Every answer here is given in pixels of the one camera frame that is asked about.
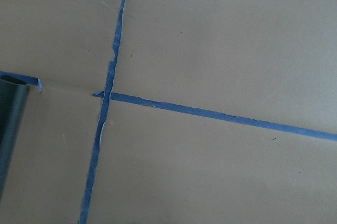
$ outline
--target black tube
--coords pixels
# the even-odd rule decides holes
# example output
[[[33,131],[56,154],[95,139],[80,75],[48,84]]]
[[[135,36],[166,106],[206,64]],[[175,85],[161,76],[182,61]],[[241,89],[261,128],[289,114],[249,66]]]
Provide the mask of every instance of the black tube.
[[[0,199],[28,91],[26,82],[0,76]]]

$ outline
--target gray floor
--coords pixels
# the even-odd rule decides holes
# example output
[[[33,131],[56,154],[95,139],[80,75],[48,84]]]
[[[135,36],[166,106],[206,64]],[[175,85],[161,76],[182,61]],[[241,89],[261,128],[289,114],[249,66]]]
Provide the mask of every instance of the gray floor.
[[[77,223],[121,0],[1,0],[32,87],[0,223]],[[336,0],[127,0],[114,91],[337,133]],[[89,223],[335,223],[337,145],[113,101]]]

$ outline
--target blue painter's tape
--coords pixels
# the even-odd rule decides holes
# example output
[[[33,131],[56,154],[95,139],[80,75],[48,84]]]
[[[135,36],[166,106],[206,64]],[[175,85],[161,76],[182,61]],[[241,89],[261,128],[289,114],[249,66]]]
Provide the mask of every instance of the blue painter's tape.
[[[102,101],[102,106],[101,106],[101,114],[100,114],[100,118],[97,124],[97,131],[96,131],[96,136],[95,136],[95,141],[94,141],[93,152],[92,152],[91,160],[90,160],[88,178],[86,181],[85,192],[84,192],[84,197],[82,201],[81,214],[80,214],[80,219],[78,221],[79,224],[86,224],[87,217],[88,217],[91,194],[92,194],[94,181],[95,181],[95,175],[96,175],[96,168],[98,164],[98,158],[100,155],[102,132],[103,132],[106,118],[107,118],[108,109],[110,106],[110,93],[112,92],[112,89],[113,89],[117,59],[118,59],[118,54],[120,51],[121,38],[122,38],[122,27],[123,27],[123,11],[124,11],[125,1],[126,0],[121,1],[121,7],[118,13],[115,37],[114,37],[114,41],[112,44],[114,58],[112,61],[110,61],[108,72],[107,72],[105,90],[103,92],[104,94],[107,94],[107,95],[102,96],[103,101]]]
[[[95,93],[94,96],[102,98],[104,96],[104,91]],[[127,103],[143,105],[143,106],[151,106],[155,108],[175,111],[179,113],[185,113],[189,115],[197,115],[197,116],[208,117],[208,118],[213,118],[217,120],[230,121],[232,123],[245,124],[245,125],[254,126],[254,127],[273,129],[273,130],[278,130],[282,132],[288,132],[288,133],[293,133],[293,134],[298,134],[298,135],[311,136],[311,137],[316,137],[316,138],[337,141],[337,134],[331,134],[331,133],[326,133],[326,132],[307,129],[307,128],[300,128],[300,127],[294,127],[294,126],[289,126],[289,125],[284,125],[284,124],[270,123],[268,121],[263,121],[263,120],[254,120],[254,119],[249,119],[249,118],[240,117],[240,116],[227,115],[221,112],[204,110],[204,109],[194,108],[194,107],[186,107],[186,106],[177,105],[173,103],[167,103],[167,102],[158,102],[158,101],[143,99],[143,98],[139,98],[136,96],[130,96],[130,95],[125,95],[125,94],[111,93],[110,98],[112,100],[123,101]]]
[[[0,70],[0,76],[7,75],[13,78],[20,79],[30,85],[38,86],[38,90],[42,91],[42,83],[39,78],[31,77],[31,76],[26,76],[26,75],[21,75],[21,74],[16,74],[16,73],[7,73],[3,72]]]

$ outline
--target blue line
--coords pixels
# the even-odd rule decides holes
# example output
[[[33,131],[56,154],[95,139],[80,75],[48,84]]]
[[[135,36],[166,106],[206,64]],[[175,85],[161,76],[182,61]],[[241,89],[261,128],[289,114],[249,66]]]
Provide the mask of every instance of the blue line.
[[[13,78],[20,79],[30,85],[38,86],[38,90],[42,91],[42,83],[39,78],[31,77],[31,76],[26,76],[26,75],[21,75],[21,74],[16,74],[16,73],[7,73],[3,72],[0,70],[0,76],[7,75]]]
[[[104,91],[94,94],[95,97],[101,97],[101,98],[103,97],[103,95],[104,95]],[[245,118],[245,117],[240,117],[240,116],[227,115],[221,112],[204,110],[204,109],[194,108],[194,107],[186,107],[186,106],[177,105],[173,103],[158,102],[158,101],[143,99],[143,98],[126,95],[126,94],[111,93],[110,98],[112,100],[123,101],[127,103],[143,105],[143,106],[150,106],[150,107],[175,111],[179,113],[185,113],[189,115],[197,115],[197,116],[208,117],[208,118],[213,118],[217,120],[230,121],[232,123],[239,123],[239,124],[273,129],[273,130],[278,130],[282,132],[288,132],[288,133],[293,133],[293,134],[298,134],[298,135],[303,135],[303,136],[311,136],[311,137],[316,137],[316,138],[321,138],[321,139],[337,141],[337,134],[331,134],[331,133],[326,133],[326,132],[307,129],[307,128],[300,128],[300,127],[294,127],[294,126],[289,126],[289,125],[284,125],[284,124],[270,123],[268,121],[263,121],[263,120],[255,120],[255,119],[250,119],[250,118]]]
[[[86,224],[87,217],[88,217],[91,194],[92,194],[92,190],[94,186],[96,168],[98,164],[98,157],[100,155],[102,132],[103,132],[106,118],[107,118],[107,112],[110,106],[110,93],[112,92],[112,89],[113,89],[117,59],[118,59],[118,54],[119,54],[120,45],[121,45],[122,26],[123,26],[123,10],[124,10],[125,1],[126,0],[121,1],[121,7],[120,7],[119,14],[118,14],[115,38],[114,38],[114,42],[112,45],[112,49],[113,49],[115,56],[114,56],[114,59],[110,61],[110,64],[109,64],[107,77],[106,77],[105,90],[104,90],[104,93],[109,94],[109,95],[102,96],[103,101],[102,101],[102,106],[101,106],[101,114],[100,114],[100,118],[97,124],[97,131],[96,131],[96,136],[95,136],[95,141],[94,141],[93,152],[91,155],[88,178],[86,181],[85,192],[84,192],[84,197],[82,201],[81,215],[78,221],[79,224]]]

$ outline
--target scratch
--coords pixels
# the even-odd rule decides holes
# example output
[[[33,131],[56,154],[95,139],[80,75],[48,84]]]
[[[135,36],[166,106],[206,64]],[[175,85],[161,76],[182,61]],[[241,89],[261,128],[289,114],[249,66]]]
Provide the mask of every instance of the scratch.
[[[109,4],[109,3],[105,2],[105,1],[101,1],[101,3],[102,3],[104,6],[106,6],[106,7],[110,8],[110,9],[112,9],[113,11],[116,11],[116,12],[119,11],[119,8],[118,8],[117,6],[115,6],[115,5]],[[131,16],[131,15],[128,15],[128,14],[125,14],[124,16],[125,16],[125,17],[128,17],[128,18],[130,18],[130,19],[132,19],[132,20],[135,20],[135,19],[136,19],[135,17],[133,17],[133,16]]]

